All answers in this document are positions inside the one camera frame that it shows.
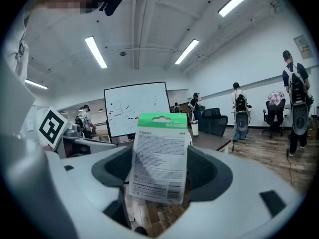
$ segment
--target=white t-shirt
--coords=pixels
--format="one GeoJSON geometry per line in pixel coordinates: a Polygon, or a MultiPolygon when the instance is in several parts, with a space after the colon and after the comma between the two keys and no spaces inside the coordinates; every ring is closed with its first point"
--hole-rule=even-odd
{"type": "Polygon", "coordinates": [[[239,95],[243,95],[244,98],[247,100],[246,92],[242,89],[238,89],[231,94],[231,99],[233,101],[233,104],[235,104],[235,100],[239,97],[239,95]]]}
{"type": "Polygon", "coordinates": [[[91,120],[91,115],[85,111],[79,113],[80,116],[84,119],[84,129],[87,131],[91,131],[88,121],[91,120]]]}

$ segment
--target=plaid shirt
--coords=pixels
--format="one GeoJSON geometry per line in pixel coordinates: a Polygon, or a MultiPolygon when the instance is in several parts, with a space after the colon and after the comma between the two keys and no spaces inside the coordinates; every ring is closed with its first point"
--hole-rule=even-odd
{"type": "Polygon", "coordinates": [[[278,105],[285,95],[281,91],[273,91],[268,95],[270,105],[278,105]]]}

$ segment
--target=cable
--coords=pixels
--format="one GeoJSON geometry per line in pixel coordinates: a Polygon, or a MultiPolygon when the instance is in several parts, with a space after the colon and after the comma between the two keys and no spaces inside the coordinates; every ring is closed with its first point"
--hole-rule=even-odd
{"type": "Polygon", "coordinates": [[[286,155],[287,161],[289,162],[289,175],[290,175],[290,185],[293,183],[293,178],[291,177],[291,163],[289,161],[289,155],[286,155]]]}
{"type": "Polygon", "coordinates": [[[293,183],[293,178],[291,176],[291,163],[289,161],[289,145],[290,145],[290,139],[288,138],[288,145],[287,145],[287,149],[286,149],[286,158],[287,158],[287,161],[289,162],[289,175],[290,175],[290,185],[292,185],[293,183]]]}

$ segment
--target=camera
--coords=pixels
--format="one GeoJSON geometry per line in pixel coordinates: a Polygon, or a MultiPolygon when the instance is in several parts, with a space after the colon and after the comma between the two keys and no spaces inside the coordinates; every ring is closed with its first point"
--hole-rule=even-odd
{"type": "Polygon", "coordinates": [[[104,0],[99,11],[104,10],[106,16],[111,16],[121,2],[122,0],[104,0]]]}

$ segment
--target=jeans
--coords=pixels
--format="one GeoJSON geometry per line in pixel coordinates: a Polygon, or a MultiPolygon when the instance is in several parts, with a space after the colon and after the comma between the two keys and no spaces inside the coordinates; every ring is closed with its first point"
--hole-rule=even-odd
{"type": "Polygon", "coordinates": [[[289,152],[291,154],[294,154],[296,152],[298,137],[300,138],[301,147],[305,147],[307,145],[307,135],[308,135],[308,130],[303,135],[297,135],[294,129],[293,128],[291,129],[290,149],[289,149],[289,152]]]}
{"type": "Polygon", "coordinates": [[[233,141],[238,141],[239,139],[243,140],[246,137],[246,131],[239,131],[237,128],[237,124],[234,124],[234,131],[233,131],[233,141]]]}
{"type": "Polygon", "coordinates": [[[202,127],[202,118],[201,118],[201,112],[194,111],[194,119],[198,120],[198,130],[201,130],[202,127]]]}

